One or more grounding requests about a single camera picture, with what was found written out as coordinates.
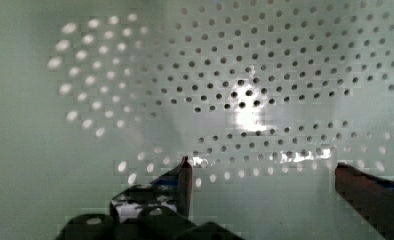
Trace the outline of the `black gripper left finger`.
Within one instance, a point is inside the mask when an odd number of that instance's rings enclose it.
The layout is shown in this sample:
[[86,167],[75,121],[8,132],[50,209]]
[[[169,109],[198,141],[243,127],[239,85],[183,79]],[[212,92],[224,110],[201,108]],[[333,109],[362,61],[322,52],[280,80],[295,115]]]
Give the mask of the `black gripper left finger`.
[[110,215],[117,223],[135,219],[145,207],[164,206],[184,217],[189,216],[193,169],[187,156],[170,171],[148,184],[137,184],[114,196]]

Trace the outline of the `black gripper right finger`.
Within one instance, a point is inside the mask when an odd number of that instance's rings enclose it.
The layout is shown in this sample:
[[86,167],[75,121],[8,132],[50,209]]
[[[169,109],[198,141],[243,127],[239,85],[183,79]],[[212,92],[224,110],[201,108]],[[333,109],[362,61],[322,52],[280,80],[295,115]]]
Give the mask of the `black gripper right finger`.
[[394,181],[339,163],[335,190],[386,240],[394,240]]

